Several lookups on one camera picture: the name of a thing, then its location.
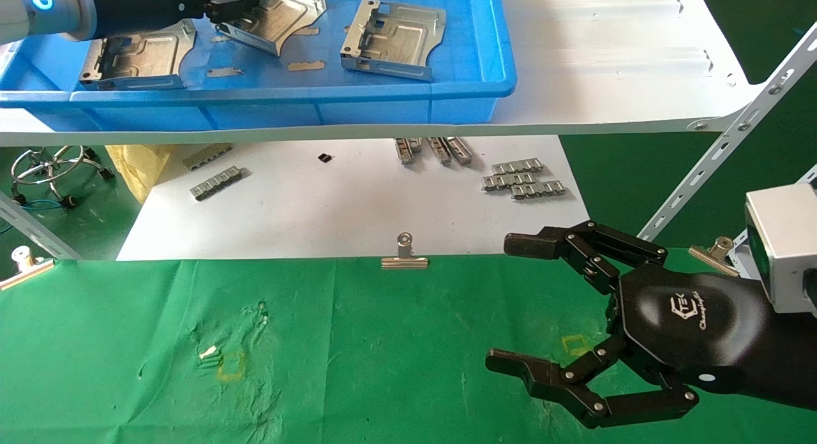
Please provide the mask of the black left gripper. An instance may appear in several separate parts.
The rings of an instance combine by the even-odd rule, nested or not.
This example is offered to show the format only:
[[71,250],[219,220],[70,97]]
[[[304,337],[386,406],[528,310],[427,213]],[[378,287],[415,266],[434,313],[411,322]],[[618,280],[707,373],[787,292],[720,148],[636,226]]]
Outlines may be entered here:
[[204,15],[212,23],[232,22],[259,6],[260,0],[94,0],[94,37],[157,31]]

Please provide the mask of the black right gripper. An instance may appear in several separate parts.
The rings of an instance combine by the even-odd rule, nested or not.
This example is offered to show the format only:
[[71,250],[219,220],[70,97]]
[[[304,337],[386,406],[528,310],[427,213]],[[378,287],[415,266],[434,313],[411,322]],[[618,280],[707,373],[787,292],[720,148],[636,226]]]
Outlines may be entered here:
[[609,259],[636,267],[620,278],[622,327],[648,359],[671,372],[646,368],[648,382],[659,390],[601,397],[589,388],[617,362],[633,360],[621,336],[608,337],[566,367],[496,348],[486,354],[487,369],[520,379],[529,396],[561,405],[583,426],[682,418],[698,405],[686,384],[713,394],[767,391],[771,356],[763,337],[771,305],[758,281],[665,269],[659,265],[665,264],[666,249],[594,221],[546,226],[535,235],[509,233],[503,250],[513,257],[563,259],[601,295],[615,292],[620,278]]

